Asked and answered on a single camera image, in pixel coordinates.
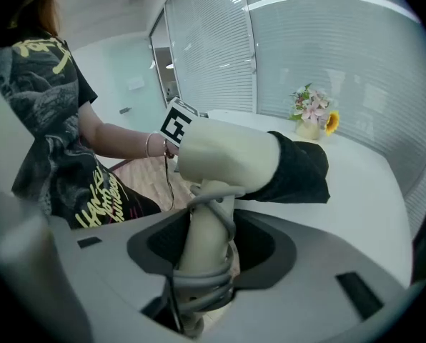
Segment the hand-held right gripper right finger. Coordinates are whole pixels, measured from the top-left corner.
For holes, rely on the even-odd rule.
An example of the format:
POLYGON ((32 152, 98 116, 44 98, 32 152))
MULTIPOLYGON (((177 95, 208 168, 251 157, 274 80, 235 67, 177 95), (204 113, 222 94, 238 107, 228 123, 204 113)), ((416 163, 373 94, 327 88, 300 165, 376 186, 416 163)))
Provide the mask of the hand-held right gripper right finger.
POLYGON ((204 343, 318 343, 410 285, 404 209, 236 209, 240 274, 204 343))

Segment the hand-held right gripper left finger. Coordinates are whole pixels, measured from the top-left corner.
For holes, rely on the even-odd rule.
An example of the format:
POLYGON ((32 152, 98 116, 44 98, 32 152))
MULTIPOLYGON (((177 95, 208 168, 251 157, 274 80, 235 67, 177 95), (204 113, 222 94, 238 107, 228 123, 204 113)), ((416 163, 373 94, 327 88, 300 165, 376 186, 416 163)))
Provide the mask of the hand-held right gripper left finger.
POLYGON ((52 217, 50 229, 69 283, 86 315, 86 343, 192 343, 143 314, 162 297, 167 278, 148 274, 128 255, 127 242, 137 233, 170 222, 183 211, 109 224, 70 229, 52 217))

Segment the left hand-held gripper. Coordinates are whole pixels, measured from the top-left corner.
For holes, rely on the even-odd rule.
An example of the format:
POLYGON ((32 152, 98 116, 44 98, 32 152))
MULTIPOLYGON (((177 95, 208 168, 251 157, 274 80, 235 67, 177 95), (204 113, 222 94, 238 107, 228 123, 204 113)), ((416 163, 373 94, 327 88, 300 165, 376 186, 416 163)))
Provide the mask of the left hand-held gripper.
POLYGON ((167 141, 179 147, 186 130, 192 120, 197 117, 208 118, 209 116, 208 113, 198 111, 179 97, 174 97, 167 107, 159 132, 167 141))

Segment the cream hair dryer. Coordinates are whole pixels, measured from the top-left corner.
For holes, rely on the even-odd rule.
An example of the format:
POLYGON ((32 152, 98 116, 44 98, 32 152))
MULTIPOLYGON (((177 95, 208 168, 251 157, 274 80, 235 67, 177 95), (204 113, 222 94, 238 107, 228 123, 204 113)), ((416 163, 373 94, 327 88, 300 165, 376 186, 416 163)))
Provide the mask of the cream hair dryer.
POLYGON ((234 202, 266 186, 277 170, 276 136, 213 119, 195 119, 185 131, 179 172, 192 182, 190 223, 173 282, 184 334, 198 337, 206 312, 232 298, 230 246, 236 234, 234 202))

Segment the black fabric bag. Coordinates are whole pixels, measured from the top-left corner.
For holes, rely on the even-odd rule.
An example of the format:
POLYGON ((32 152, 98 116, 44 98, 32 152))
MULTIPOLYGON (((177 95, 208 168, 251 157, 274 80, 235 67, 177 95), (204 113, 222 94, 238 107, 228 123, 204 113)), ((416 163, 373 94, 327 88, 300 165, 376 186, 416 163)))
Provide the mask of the black fabric bag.
POLYGON ((278 204, 326 204, 329 162, 324 149, 311 142, 292 141, 270 131, 279 144, 279 162, 270 181, 241 200, 278 204))

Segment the person's left forearm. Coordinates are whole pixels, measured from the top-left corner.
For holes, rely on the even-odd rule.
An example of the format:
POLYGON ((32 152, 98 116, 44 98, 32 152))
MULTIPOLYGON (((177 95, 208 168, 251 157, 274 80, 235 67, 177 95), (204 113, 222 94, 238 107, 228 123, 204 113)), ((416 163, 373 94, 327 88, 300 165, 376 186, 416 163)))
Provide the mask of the person's left forearm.
POLYGON ((90 103, 79 108, 79 131, 96 154, 123 160, 177 156, 178 148, 159 133, 145 133, 104 123, 90 103))

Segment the person's black printed shirt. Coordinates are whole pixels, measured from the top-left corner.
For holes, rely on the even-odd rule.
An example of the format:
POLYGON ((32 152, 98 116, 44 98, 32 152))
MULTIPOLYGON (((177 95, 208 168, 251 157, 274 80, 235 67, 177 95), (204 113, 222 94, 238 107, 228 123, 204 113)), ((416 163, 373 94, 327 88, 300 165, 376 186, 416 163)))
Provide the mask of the person's black printed shirt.
POLYGON ((64 42, 29 37, 0 48, 0 93, 34 137, 12 186, 16 196, 72 229, 161 211, 101 164, 81 135, 79 108, 97 95, 64 42))

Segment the potted artificial flower bouquet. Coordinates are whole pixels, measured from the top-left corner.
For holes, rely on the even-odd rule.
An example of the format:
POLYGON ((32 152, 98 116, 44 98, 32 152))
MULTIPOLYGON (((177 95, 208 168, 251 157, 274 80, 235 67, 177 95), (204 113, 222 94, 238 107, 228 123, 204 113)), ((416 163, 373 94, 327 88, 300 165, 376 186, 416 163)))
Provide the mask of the potted artificial flower bouquet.
POLYGON ((326 136, 330 136, 338 130, 338 103, 323 90, 315 89, 312 83, 309 83, 291 93, 290 98, 293 102, 289 120, 296 122, 295 131, 298 136, 318 140, 322 131, 326 136))

